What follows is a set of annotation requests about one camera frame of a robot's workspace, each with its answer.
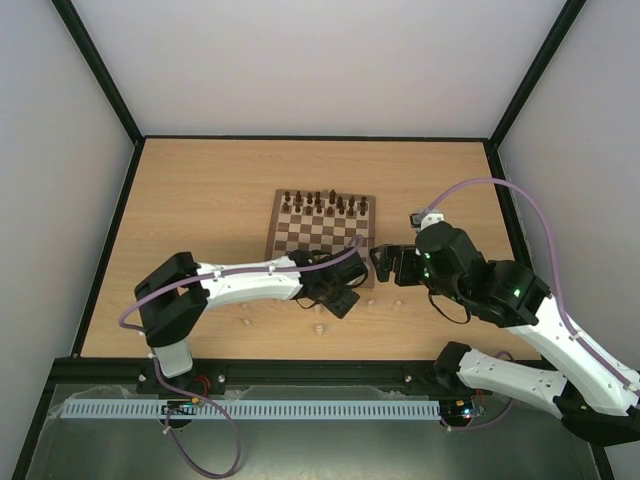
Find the black aluminium front rail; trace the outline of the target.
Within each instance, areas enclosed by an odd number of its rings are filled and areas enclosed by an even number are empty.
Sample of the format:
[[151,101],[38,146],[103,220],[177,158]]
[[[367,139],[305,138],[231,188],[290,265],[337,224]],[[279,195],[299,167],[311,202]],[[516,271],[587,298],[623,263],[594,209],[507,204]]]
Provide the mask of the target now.
[[[374,387],[434,399],[470,397],[462,383],[462,357],[446,356],[423,361],[286,361],[200,359],[193,369],[167,382],[174,388],[222,396],[231,388],[251,386]],[[551,397],[572,398],[577,390],[545,360],[510,362],[482,354],[471,371],[486,375],[497,386],[477,383],[486,392],[505,395],[508,385],[522,384],[526,391]],[[157,379],[153,362],[145,359],[61,358],[54,361],[46,381],[50,390],[59,385],[132,385],[141,394],[163,398],[174,393]]]

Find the dark chess pieces row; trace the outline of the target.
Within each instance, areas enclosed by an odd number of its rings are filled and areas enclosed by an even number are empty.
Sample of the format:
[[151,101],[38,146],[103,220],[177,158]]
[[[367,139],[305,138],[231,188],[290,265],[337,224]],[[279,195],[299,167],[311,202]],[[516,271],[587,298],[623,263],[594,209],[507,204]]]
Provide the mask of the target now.
[[278,189],[275,192],[272,215],[325,215],[331,207],[334,216],[373,220],[376,198],[369,194],[334,190]]

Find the right black frame post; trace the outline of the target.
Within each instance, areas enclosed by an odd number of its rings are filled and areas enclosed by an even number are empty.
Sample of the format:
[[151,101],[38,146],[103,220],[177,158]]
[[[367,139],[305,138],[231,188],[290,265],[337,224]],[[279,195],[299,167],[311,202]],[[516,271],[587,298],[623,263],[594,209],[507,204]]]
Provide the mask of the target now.
[[489,139],[495,150],[507,137],[586,3],[586,0],[564,2]]

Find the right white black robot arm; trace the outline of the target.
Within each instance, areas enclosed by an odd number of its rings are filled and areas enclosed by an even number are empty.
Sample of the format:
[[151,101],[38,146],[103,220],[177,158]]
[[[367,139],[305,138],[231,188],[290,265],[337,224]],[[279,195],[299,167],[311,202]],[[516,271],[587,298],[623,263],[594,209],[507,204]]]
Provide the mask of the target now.
[[433,365],[432,381],[455,392],[489,390],[544,410],[577,437],[599,446],[639,438],[639,373],[606,353],[560,313],[550,287],[511,260],[487,261],[467,233],[441,221],[412,245],[370,251],[376,277],[423,285],[476,317],[520,337],[550,364],[536,369],[451,341]]

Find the left black frame post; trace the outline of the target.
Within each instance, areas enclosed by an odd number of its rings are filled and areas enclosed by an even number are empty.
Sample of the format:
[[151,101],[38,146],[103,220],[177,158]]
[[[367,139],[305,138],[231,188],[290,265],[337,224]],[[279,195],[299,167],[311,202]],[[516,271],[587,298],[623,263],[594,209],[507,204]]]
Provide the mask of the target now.
[[144,140],[144,135],[126,105],[74,3],[70,0],[52,0],[51,3],[120,121],[129,140],[134,146],[139,146]]

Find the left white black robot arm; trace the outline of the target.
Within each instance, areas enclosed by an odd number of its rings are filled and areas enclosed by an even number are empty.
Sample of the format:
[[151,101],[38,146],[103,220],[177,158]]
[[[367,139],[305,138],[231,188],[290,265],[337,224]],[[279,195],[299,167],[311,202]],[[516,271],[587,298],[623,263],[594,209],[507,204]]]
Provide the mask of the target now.
[[358,302],[355,289],[369,268],[353,247],[335,254],[294,250],[261,263],[198,263],[189,252],[171,256],[134,289],[146,343],[164,377],[190,372],[187,338],[201,315],[229,304],[307,299],[343,318]]

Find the wooden folding chessboard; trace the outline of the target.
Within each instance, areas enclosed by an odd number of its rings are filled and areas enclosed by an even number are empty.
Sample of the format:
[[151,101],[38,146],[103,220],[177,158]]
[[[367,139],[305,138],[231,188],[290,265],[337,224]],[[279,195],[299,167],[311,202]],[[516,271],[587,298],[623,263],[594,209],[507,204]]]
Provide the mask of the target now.
[[350,246],[356,235],[363,237],[359,255],[365,265],[373,267],[369,251],[375,247],[375,221],[334,216],[332,208],[325,215],[282,215],[275,218],[271,212],[265,248],[265,258],[270,260],[294,250],[317,250],[336,254]]

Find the black frame post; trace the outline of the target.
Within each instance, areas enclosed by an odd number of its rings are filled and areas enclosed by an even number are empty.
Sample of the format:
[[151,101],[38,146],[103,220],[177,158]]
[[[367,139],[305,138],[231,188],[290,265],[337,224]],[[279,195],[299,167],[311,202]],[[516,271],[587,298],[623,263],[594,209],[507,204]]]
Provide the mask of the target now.
[[586,0],[564,2],[489,139],[495,150],[507,137],[586,3]]
[[129,140],[134,146],[139,146],[144,140],[144,135],[126,105],[74,3],[70,0],[52,0],[51,3],[120,121]]

